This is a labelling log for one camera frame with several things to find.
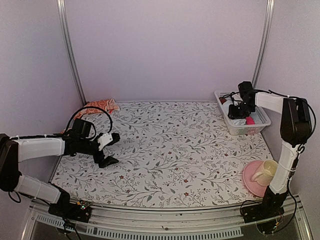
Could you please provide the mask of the light blue terry towel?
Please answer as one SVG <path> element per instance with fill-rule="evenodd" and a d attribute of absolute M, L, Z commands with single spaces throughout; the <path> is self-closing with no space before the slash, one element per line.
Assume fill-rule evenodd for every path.
<path fill-rule="evenodd" d="M 234 103 L 231 100 L 226 100 L 223 104 L 222 104 L 222 108 L 224 110 L 224 112 L 227 114 L 227 116 L 230 119 L 230 122 L 235 125 L 235 126 L 244 126 L 246 125 L 246 119 L 245 118 L 235 118 L 235 116 L 238 115 L 239 113 L 239 106 L 238 105 L 234 105 Z"/>

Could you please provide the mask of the white perforated plastic basket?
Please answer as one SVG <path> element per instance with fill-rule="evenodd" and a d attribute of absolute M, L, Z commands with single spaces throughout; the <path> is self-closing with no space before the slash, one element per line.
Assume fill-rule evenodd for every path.
<path fill-rule="evenodd" d="M 252 112 L 250 116 L 252 117 L 254 124 L 244 124 L 244 125 L 235 125 L 229 119 L 228 114 L 223 109 L 223 105 L 220 101 L 220 97 L 228 95 L 230 92 L 225 92 L 222 90 L 214 91 L 214 96 L 217 100 L 217 105 L 220 113 L 222 114 L 223 120 L 227 126 L 227 129 L 231 135 L 253 135 L 260 133 L 265 127 L 271 124 L 271 120 L 261 107 L 255 107 L 255 112 Z"/>

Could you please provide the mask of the dark red rolled towel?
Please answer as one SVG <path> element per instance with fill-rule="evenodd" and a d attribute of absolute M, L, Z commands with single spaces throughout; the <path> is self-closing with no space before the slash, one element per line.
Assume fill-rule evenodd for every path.
<path fill-rule="evenodd" d="M 225 98 L 221 98 L 221 97 L 219 98 L 219 100 L 222 105 L 227 101 Z"/>

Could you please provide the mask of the right aluminium frame post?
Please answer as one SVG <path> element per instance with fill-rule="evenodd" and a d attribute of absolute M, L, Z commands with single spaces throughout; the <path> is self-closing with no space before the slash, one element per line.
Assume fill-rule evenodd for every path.
<path fill-rule="evenodd" d="M 269 39 L 271 26 L 272 26 L 274 7 L 275 7 L 275 0 L 266 1 L 266 10 L 265 10 L 264 24 L 262 29 L 262 36 L 261 36 L 258 55 L 257 55 L 253 76 L 251 80 L 252 86 L 254 88 L 257 87 L 260 73 L 262 70 L 264 56 L 267 49 L 268 39 Z"/>

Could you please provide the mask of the cream ceramic mug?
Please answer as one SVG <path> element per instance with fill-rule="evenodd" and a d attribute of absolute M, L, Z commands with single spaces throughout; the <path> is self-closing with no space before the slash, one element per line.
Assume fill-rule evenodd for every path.
<path fill-rule="evenodd" d="M 278 163 L 276 161 L 265 160 L 259 165 L 250 180 L 262 187 L 267 187 L 274 178 L 277 167 Z"/>

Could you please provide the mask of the aluminium front rail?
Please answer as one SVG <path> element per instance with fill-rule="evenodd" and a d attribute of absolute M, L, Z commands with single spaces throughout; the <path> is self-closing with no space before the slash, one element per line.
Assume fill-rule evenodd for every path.
<path fill-rule="evenodd" d="M 32 201 L 22 232 L 24 240 L 314 240 L 300 198 L 288 198 L 284 213 L 245 221 L 247 201 L 226 206 L 141 208 L 92 204 L 88 222 L 68 227 L 49 214 L 48 206 Z"/>

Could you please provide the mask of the orange patterned towel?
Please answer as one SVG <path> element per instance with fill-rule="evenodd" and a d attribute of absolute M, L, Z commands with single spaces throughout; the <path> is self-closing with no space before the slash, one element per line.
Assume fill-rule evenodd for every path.
<path fill-rule="evenodd" d="M 85 105 L 85 107 L 90 107 L 90 108 L 82 109 L 81 111 L 79 111 L 74 116 L 73 118 L 74 120 L 81 118 L 83 115 L 102 113 L 103 112 L 102 110 L 108 112 L 109 114 L 111 114 L 114 111 L 120 111 L 119 105 L 115 102 L 113 98 L 88 102 Z"/>

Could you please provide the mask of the pink saucer plate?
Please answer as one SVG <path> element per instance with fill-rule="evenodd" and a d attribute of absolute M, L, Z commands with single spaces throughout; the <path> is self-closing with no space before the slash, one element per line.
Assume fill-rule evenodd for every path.
<path fill-rule="evenodd" d="M 243 183 L 255 196 L 263 197 L 273 180 L 278 163 L 274 160 L 255 160 L 248 163 L 242 172 Z"/>

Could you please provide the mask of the pink rolled towel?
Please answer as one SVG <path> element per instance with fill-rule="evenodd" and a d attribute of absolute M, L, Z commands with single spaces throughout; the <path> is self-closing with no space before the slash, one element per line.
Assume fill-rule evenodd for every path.
<path fill-rule="evenodd" d="M 248 116 L 245 118 L 245 124 L 246 125 L 255 125 L 255 121 L 251 116 Z"/>

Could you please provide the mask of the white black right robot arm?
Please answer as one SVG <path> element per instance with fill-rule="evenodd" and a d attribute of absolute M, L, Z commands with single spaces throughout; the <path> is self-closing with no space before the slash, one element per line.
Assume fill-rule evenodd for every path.
<path fill-rule="evenodd" d="M 237 93 L 241 102 L 229 107 L 229 119 L 248 117 L 257 107 L 281 115 L 279 131 L 282 147 L 278 167 L 258 208 L 262 218 L 269 218 L 287 198 L 299 155 L 304 151 L 305 144 L 316 129 L 316 116 L 305 98 L 283 95 L 271 90 L 254 89 L 249 81 L 239 83 Z"/>

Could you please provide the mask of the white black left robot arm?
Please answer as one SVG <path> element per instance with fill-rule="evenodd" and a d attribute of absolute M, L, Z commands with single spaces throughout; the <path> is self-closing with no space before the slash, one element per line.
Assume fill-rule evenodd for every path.
<path fill-rule="evenodd" d="M 49 157 L 75 156 L 84 154 L 93 157 L 99 168 L 118 163 L 112 156 L 105 156 L 104 148 L 120 141 L 119 133 L 95 133 L 93 123 L 76 119 L 72 127 L 53 135 L 10 137 L 0 135 L 0 189 L 3 192 L 24 194 L 47 202 L 63 216 L 74 213 L 70 194 L 65 190 L 23 174 L 20 163 Z"/>

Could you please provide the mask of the floral table cover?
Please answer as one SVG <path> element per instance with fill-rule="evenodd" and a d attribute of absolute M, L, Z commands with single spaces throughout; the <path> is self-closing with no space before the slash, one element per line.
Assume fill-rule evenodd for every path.
<path fill-rule="evenodd" d="M 254 199 L 246 164 L 272 155 L 261 134 L 231 135 L 215 102 L 122 102 L 111 118 L 85 116 L 98 133 L 119 133 L 106 147 L 119 163 L 61 158 L 51 182 L 75 200 L 129 207 L 195 208 Z"/>

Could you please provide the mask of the aluminium frame post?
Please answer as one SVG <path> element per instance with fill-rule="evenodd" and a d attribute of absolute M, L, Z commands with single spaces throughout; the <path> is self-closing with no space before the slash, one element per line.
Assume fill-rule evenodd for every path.
<path fill-rule="evenodd" d="M 261 36 L 258 55 L 257 55 L 253 76 L 251 80 L 252 86 L 254 88 L 257 87 L 260 73 L 262 70 L 264 56 L 267 49 L 268 39 L 269 39 L 271 26 L 272 26 L 274 7 L 275 7 L 275 0 L 266 1 L 266 10 L 265 10 L 264 24 L 262 29 L 262 36 Z"/>
<path fill-rule="evenodd" d="M 76 91 L 78 93 L 81 104 L 84 106 L 87 102 L 85 92 L 81 83 L 76 58 L 72 46 L 71 34 L 68 25 L 67 11 L 66 11 L 66 1 L 65 0 L 57 0 L 57 10 L 58 16 L 60 20 L 62 35 L 65 43 L 65 48 L 71 68 L 71 73 L 73 76 L 74 84 Z"/>

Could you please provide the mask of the left aluminium frame post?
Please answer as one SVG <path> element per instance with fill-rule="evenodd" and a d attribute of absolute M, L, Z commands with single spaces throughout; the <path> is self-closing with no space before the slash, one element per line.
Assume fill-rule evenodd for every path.
<path fill-rule="evenodd" d="M 71 73 L 73 76 L 74 84 L 76 91 L 78 93 L 81 104 L 84 106 L 87 102 L 85 92 L 81 83 L 76 58 L 72 46 L 71 34 L 68 25 L 67 11 L 66 11 L 66 1 L 65 0 L 57 0 L 57 10 L 58 16 L 60 20 L 62 35 L 65 43 L 65 48 L 71 68 Z"/>

